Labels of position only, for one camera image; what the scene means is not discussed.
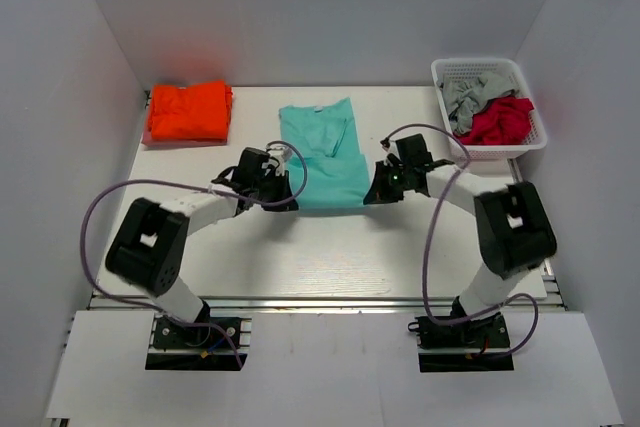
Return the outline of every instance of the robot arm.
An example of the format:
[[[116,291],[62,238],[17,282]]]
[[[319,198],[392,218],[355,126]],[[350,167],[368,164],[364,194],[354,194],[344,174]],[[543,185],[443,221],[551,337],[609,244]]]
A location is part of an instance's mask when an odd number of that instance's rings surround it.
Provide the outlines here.
[[[388,154],[376,163],[376,173],[365,204],[403,200],[413,190],[439,198],[458,169],[448,160],[434,161],[422,135],[396,142],[383,141]],[[475,215],[483,264],[458,298],[452,317],[473,315],[502,303],[530,270],[556,251],[556,240],[530,182],[498,190],[482,177],[462,173],[447,201]],[[487,313],[483,318],[494,316]]]
[[[193,193],[162,204],[145,198],[135,200],[107,252],[107,270],[137,287],[172,317],[188,323],[208,322],[208,304],[180,278],[187,237],[245,212],[253,205],[247,198],[272,203],[290,198],[287,155],[286,150],[247,148],[237,166],[225,169],[212,181],[210,193]],[[230,195],[219,195],[213,192],[214,187]],[[295,200],[280,207],[264,207],[271,211],[297,208]],[[194,342],[202,335],[197,329],[186,333]]]

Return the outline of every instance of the white panel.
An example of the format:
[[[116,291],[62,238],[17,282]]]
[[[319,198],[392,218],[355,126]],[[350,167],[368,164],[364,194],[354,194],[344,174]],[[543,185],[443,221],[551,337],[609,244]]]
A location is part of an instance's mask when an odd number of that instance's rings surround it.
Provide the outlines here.
[[[0,0],[0,11],[0,411],[3,425],[33,426],[90,295],[82,214],[124,174],[142,92],[94,0]],[[96,261],[108,211],[89,239]]]
[[[518,54],[547,149],[522,166],[558,237],[563,297],[585,312],[625,423],[640,424],[640,0],[548,0]]]
[[[620,422],[582,314],[542,315],[513,372],[421,374],[410,320],[260,314],[241,372],[161,372],[144,370],[151,313],[80,312],[48,415],[139,427]],[[507,315],[514,341],[530,322],[531,314]]]
[[[244,87],[234,89],[234,95],[228,145],[160,150],[140,146],[131,178],[207,185],[218,172],[236,165],[245,147],[264,148],[280,138],[278,109],[289,104],[329,105],[350,97],[371,174],[374,162],[385,155],[380,140],[392,129],[411,122],[442,125],[430,87]],[[425,136],[434,158],[448,155],[441,134],[421,129],[402,135],[416,132]],[[489,188],[512,181],[505,161],[473,167],[485,174]],[[129,187],[112,235],[137,197],[161,202],[185,194],[166,187]],[[434,206],[435,200],[410,193],[398,204],[346,213],[282,214],[253,208],[190,236],[180,275],[201,296],[418,298],[422,252]],[[471,282],[482,259],[472,215],[445,205],[439,222],[429,294],[451,299]],[[100,283],[112,293],[138,293],[105,269]],[[515,290],[546,296],[538,271]]]
[[[544,0],[97,0],[146,86],[422,84],[438,57],[512,57]]]

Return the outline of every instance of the work surface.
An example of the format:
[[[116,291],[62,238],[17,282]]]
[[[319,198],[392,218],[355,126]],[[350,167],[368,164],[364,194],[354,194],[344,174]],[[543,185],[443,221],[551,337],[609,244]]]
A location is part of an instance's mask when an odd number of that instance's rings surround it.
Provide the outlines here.
[[[531,314],[505,315],[512,342]],[[241,372],[145,371],[153,314],[78,312],[48,416],[72,427],[585,427],[621,422],[584,315],[512,372],[420,373],[411,314],[257,314]]]
[[[149,149],[140,145],[131,179],[153,178],[206,186],[225,167],[235,165],[245,147],[264,148],[280,138],[278,109],[286,105],[329,105],[350,97],[360,149],[369,164],[384,158],[380,140],[413,122],[442,126],[432,87],[234,88],[228,145]],[[446,138],[420,132],[434,159],[449,157]],[[506,161],[476,162],[471,171],[492,186],[513,181]],[[153,186],[126,189],[113,238],[131,202],[138,197],[164,201],[187,192]],[[421,296],[422,253],[434,199],[408,194],[405,201],[353,211],[268,213],[254,207],[241,216],[190,236],[180,275],[203,297],[383,298]],[[429,268],[429,294],[450,299],[469,284],[481,263],[475,219],[445,205],[436,229]],[[121,295],[139,292],[107,272],[102,287]],[[544,298],[538,271],[515,291]]]

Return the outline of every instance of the plastic laundry basket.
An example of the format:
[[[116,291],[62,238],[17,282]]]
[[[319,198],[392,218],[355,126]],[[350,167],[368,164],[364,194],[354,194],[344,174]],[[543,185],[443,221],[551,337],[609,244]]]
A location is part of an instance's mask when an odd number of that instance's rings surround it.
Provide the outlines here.
[[[440,83],[443,76],[447,75],[453,80],[471,80],[478,77],[482,72],[495,72],[497,74],[509,77],[515,85],[518,86],[517,97],[531,98],[529,87],[522,77],[518,65],[509,59],[493,59],[493,58],[471,58],[471,59],[439,59],[431,64],[431,73],[433,82],[436,86],[436,96],[440,104],[440,112],[444,120],[447,132],[451,132],[447,109],[444,105],[442,90]],[[530,150],[542,149],[547,145],[547,134],[540,120],[535,104],[533,110],[529,112],[529,122],[531,122],[531,132],[524,139],[521,145],[468,145],[471,158],[474,160],[495,160],[495,159],[515,159],[516,157]],[[451,145],[451,153],[454,157],[464,157],[462,149],[453,140],[449,139]]]

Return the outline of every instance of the folded orange shirt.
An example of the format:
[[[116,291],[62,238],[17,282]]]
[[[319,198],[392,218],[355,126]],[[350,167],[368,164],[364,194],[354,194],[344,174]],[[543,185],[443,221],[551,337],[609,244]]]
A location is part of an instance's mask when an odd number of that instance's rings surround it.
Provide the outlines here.
[[[154,141],[225,141],[231,122],[231,87],[222,80],[189,87],[156,85],[147,131]]]

